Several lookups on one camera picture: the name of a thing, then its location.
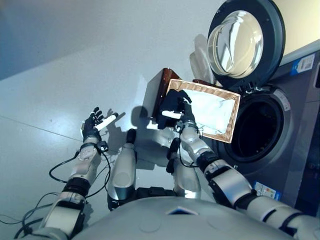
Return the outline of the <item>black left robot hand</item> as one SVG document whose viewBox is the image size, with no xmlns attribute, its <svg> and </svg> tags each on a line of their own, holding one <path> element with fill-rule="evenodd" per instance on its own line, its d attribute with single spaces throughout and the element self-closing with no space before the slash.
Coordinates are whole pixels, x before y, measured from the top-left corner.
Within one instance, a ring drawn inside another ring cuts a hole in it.
<svg viewBox="0 0 320 240">
<path fill-rule="evenodd" d="M 80 131 L 83 141 L 85 142 L 89 138 L 97 139 L 98 142 L 101 141 L 100 131 L 114 122 L 118 116 L 117 112 L 113 112 L 111 115 L 104 117 L 100 108 L 95 107 L 89 117 L 82 121 Z"/>
</svg>

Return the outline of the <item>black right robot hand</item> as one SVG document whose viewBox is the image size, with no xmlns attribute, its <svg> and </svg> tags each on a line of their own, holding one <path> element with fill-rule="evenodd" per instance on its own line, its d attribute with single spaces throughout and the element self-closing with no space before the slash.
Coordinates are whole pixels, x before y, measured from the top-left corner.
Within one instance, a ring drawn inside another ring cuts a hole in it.
<svg viewBox="0 0 320 240">
<path fill-rule="evenodd" d="M 164 101 L 160 106 L 160 116 L 165 127 L 174 127 L 179 121 L 195 121 L 192 106 L 185 97 Z"/>
</svg>

